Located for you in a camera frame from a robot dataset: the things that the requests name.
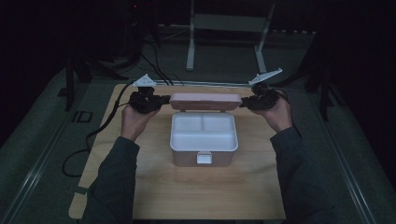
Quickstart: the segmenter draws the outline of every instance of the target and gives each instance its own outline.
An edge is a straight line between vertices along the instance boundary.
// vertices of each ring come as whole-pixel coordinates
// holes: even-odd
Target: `wooden board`
[[[116,86],[104,121],[120,90]],[[175,92],[252,94],[249,88],[157,86],[155,94]],[[128,87],[121,98],[127,103],[136,87]],[[100,163],[120,135],[120,112],[96,136],[79,186],[88,188],[97,177]],[[150,120],[136,143],[137,157],[134,196],[135,219],[281,219],[285,218],[276,172],[276,154],[269,141],[275,132],[265,120],[246,108],[229,111],[235,118],[239,148],[228,167],[177,167],[172,161],[170,131],[176,110],[164,105]],[[76,193],[69,216],[81,218],[85,195]]]

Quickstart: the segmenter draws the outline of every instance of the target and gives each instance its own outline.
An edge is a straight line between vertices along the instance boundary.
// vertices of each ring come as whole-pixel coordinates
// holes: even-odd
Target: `food container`
[[[240,106],[241,97],[238,94],[174,93],[170,104],[180,111],[172,117],[170,145],[174,164],[228,166],[238,149],[238,139],[233,115],[226,111]]]

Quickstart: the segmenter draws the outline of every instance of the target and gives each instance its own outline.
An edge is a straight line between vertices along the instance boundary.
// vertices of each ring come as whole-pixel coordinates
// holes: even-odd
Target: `person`
[[[337,223],[335,207],[317,174],[317,166],[293,127],[290,104],[280,98],[273,108],[252,112],[263,116],[276,131],[270,140],[276,152],[285,223]],[[139,114],[129,105],[122,110],[120,137],[88,189],[81,223],[132,223],[139,151],[134,141],[157,113]]]

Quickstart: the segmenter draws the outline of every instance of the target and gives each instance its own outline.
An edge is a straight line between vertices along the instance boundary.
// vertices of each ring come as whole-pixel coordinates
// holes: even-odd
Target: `hand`
[[[277,133],[293,126],[290,105],[283,98],[279,98],[274,107],[269,110],[252,110],[251,112],[263,116]]]
[[[136,138],[145,130],[149,120],[160,110],[152,111],[148,114],[140,114],[130,105],[122,110],[121,137],[135,141]]]

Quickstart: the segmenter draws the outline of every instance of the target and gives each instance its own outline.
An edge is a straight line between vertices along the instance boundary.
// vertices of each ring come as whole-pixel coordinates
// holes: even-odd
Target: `pink lid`
[[[170,104],[176,110],[234,110],[242,104],[238,94],[173,93]]]

